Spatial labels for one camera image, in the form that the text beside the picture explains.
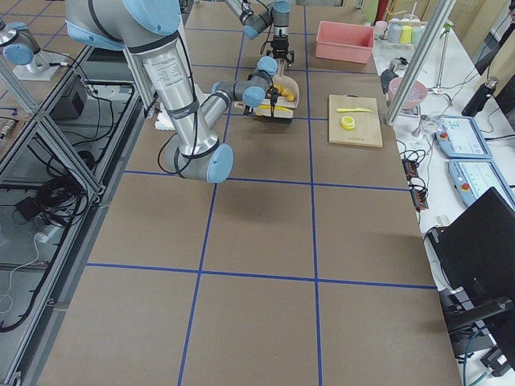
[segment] white cable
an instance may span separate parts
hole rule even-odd
[[[28,263],[25,263],[25,264],[22,264],[22,265],[19,265],[18,267],[14,268],[12,271],[10,271],[9,273],[9,286],[7,287],[7,291],[3,294],[3,295],[0,295],[0,302],[3,300],[3,299],[9,299],[10,301],[10,305],[9,305],[9,308],[7,308],[7,310],[0,310],[0,314],[6,314],[10,311],[10,309],[13,307],[13,298],[9,295],[9,291],[10,291],[10,288],[12,286],[12,283],[13,283],[13,273],[14,271],[16,271],[17,269],[21,269],[23,267],[27,267],[28,265],[31,265],[33,263],[35,263],[38,259],[39,259],[39,249],[38,249],[38,245],[36,244],[37,242],[37,238],[36,238],[37,235],[34,235],[34,248],[35,248],[35,259],[33,261],[29,261]]]

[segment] yellow ring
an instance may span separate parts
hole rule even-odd
[[[354,121],[354,118],[350,117],[349,115],[345,115],[341,118],[340,125],[346,130],[354,130],[356,127],[356,122]]]

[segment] white table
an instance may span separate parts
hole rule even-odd
[[[432,47],[431,53],[428,55],[428,59],[418,76],[418,81],[422,82],[428,88],[436,85],[442,50],[443,39],[439,39]],[[376,62],[378,74],[380,75],[388,67],[389,62],[392,59],[402,56],[410,61],[413,53],[413,50],[406,49],[399,45],[390,45],[380,40],[376,41],[373,56]],[[397,70],[396,73],[399,76],[402,76],[404,71]],[[445,111],[446,115],[461,115],[463,107],[468,103],[474,93],[474,86],[480,79],[477,71],[474,69],[473,63],[468,58],[467,52],[464,50],[454,31],[451,31],[449,34],[447,54],[443,67],[442,87],[451,87],[455,84],[459,84],[465,80],[465,77],[468,74],[470,74],[468,79],[472,76],[475,77],[470,82],[464,84],[461,91],[459,91],[461,85],[451,90],[445,90],[451,98],[459,91],[453,100],[453,105]],[[421,110],[423,114],[441,113],[447,106],[448,99],[446,97],[430,94],[424,102],[422,102]],[[490,116],[490,113],[496,110],[497,107],[497,103],[493,98],[491,98],[485,105],[484,110],[476,115],[475,119],[480,129],[486,131],[492,129],[488,123],[488,116]],[[493,113],[490,116],[489,121],[494,130],[492,133],[484,133],[486,138],[500,137],[502,135],[513,133],[512,127],[500,110]],[[403,116],[399,116],[393,125],[397,139],[405,142],[408,145],[408,149],[410,148],[410,143],[414,142],[414,138],[411,136],[411,131],[414,130],[417,125],[417,118]],[[513,167],[513,162],[515,161],[514,144],[515,140],[513,139],[503,139],[488,143],[488,146],[493,153],[493,160],[499,166],[499,169],[504,175],[506,181],[510,184],[515,183],[515,168]],[[430,144],[428,142],[425,149],[429,150],[429,148]],[[402,144],[399,144],[399,150],[404,150],[404,146]],[[428,229],[435,225],[448,225],[446,224],[447,219],[449,223],[452,223],[452,221],[454,221],[466,209],[458,196],[447,171],[447,161],[448,159],[443,155],[438,144],[435,142],[433,145],[431,164],[429,164],[428,167],[429,157],[426,157],[418,168],[418,173],[424,181],[427,182],[429,179],[429,196],[427,199],[429,209],[422,211],[420,216],[420,231],[422,234],[425,234]],[[429,241],[426,241],[426,251],[431,263],[436,285],[439,287],[439,290],[442,290],[446,287],[444,284],[445,281],[441,274],[438,259],[429,244]],[[485,367],[480,362],[480,358],[487,351],[488,350],[477,351],[476,355],[468,361],[468,384],[484,372]],[[462,371],[463,366],[461,364],[458,366],[459,370]],[[513,369],[509,370],[501,378],[488,376],[481,382],[481,384],[483,386],[513,386],[515,385],[515,371]]]

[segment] black monitor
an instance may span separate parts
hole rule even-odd
[[[476,309],[488,309],[493,299],[515,301],[515,211],[495,188],[439,233],[434,246],[449,284],[463,287]],[[478,319],[515,368],[515,312],[490,315]]]

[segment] cutting board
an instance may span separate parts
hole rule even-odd
[[[371,113],[337,113],[336,109],[363,107]],[[346,130],[340,125],[341,118],[348,115],[354,118],[356,128]],[[379,113],[375,98],[356,98],[353,96],[329,96],[329,142],[343,145],[383,147]]]

